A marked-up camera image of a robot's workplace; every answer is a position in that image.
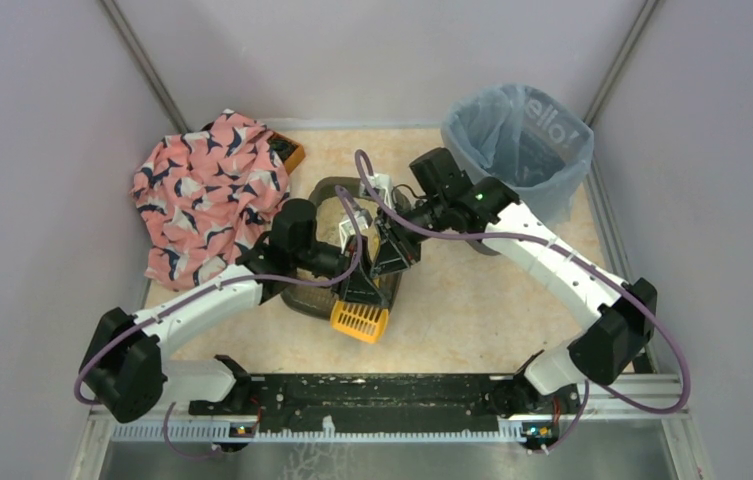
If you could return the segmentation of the yellow litter scoop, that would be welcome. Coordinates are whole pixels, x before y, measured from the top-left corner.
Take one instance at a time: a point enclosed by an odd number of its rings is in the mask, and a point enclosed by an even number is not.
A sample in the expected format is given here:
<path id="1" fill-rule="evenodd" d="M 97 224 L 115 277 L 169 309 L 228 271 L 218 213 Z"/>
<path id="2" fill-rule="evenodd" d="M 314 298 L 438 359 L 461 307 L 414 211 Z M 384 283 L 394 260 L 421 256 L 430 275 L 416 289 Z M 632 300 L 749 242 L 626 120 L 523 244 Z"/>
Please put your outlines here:
<path id="1" fill-rule="evenodd" d="M 372 305 L 336 301 L 330 326 L 356 340 L 375 344 L 383 336 L 390 320 L 390 310 Z"/>

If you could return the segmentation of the dark translucent litter box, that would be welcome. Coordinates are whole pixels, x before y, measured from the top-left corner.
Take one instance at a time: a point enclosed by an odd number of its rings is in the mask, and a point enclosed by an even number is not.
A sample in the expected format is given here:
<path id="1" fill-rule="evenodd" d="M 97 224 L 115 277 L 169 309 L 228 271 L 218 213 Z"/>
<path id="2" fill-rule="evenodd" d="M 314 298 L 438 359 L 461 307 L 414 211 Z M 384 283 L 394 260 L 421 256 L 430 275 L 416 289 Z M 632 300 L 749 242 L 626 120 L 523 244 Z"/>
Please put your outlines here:
<path id="1" fill-rule="evenodd" d="M 340 206 L 336 199 L 335 186 L 346 188 L 360 204 L 364 204 L 366 196 L 359 193 L 360 180 L 354 177 L 331 176 L 316 183 L 307 199 L 315 204 L 318 210 L 326 202 Z M 402 273 L 393 273 L 380 277 L 380 290 L 388 299 L 388 309 L 392 310 L 399 295 Z M 337 296 L 327 288 L 293 285 L 281 293 L 281 298 L 290 309 L 321 320 L 328 321 Z"/>

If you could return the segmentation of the grey ribbed trash bin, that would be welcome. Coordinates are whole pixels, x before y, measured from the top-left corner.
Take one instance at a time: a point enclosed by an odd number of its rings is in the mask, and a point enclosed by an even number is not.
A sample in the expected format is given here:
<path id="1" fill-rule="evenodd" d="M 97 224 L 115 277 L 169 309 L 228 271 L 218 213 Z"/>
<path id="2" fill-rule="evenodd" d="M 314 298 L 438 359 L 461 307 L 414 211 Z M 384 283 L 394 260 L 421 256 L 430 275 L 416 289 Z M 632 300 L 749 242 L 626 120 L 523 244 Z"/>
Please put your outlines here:
<path id="1" fill-rule="evenodd" d="M 573 196 L 579 188 L 581 180 L 566 180 L 563 185 L 541 187 L 509 186 L 493 176 L 485 176 L 474 183 L 475 187 L 488 187 L 494 184 L 502 185 L 513 190 L 520 200 L 527 204 L 533 214 L 549 227 L 566 222 L 570 219 L 573 206 Z"/>

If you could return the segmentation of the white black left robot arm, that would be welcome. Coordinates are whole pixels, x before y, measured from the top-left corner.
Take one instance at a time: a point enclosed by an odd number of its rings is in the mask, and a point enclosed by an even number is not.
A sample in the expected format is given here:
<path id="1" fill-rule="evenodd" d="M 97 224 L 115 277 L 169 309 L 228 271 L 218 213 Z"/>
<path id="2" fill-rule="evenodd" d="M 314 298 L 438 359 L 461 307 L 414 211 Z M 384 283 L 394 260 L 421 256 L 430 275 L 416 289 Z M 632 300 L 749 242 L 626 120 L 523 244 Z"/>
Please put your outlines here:
<path id="1" fill-rule="evenodd" d="M 212 280 L 156 307 L 128 314 L 106 312 L 94 331 L 74 382 L 76 399 L 101 405 L 120 423 L 192 401 L 220 402 L 242 381 L 227 360 L 179 361 L 173 354 L 223 320 L 252 310 L 301 284 L 342 292 L 367 277 L 372 215 L 346 192 L 346 239 L 336 246 L 316 238 L 317 208 L 305 199 L 287 201 L 252 249 Z"/>

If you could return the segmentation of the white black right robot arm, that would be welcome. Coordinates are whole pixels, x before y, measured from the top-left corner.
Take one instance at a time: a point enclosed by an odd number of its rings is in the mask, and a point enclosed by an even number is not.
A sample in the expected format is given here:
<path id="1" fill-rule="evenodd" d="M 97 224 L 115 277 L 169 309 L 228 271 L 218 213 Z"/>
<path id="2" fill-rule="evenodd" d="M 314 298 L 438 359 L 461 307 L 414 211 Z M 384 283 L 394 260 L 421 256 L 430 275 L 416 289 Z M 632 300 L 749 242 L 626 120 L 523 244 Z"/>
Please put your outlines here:
<path id="1" fill-rule="evenodd" d="M 387 204 L 391 193 L 368 155 L 354 161 L 365 192 L 380 206 L 386 267 L 408 267 L 425 239 L 475 241 L 513 262 L 551 292 L 580 327 L 574 339 L 528 361 L 520 378 L 541 395 L 588 380 L 610 388 L 652 340 L 658 292 L 605 271 L 550 230 L 502 181 L 473 181 L 451 153 L 435 148 L 409 168 L 424 192 L 404 212 Z"/>

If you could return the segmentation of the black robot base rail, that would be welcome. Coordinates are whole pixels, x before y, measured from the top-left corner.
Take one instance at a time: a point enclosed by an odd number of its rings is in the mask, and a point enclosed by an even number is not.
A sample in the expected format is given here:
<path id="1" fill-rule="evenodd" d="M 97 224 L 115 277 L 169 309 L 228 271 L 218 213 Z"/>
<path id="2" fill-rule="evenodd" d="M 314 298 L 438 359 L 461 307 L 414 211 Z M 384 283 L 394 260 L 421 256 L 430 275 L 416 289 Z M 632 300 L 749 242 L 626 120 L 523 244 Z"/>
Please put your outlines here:
<path id="1" fill-rule="evenodd" d="M 574 385 L 541 395 L 514 374 L 262 374 L 240 376 L 194 416 L 242 415 L 259 439 L 551 442 L 581 407 Z"/>

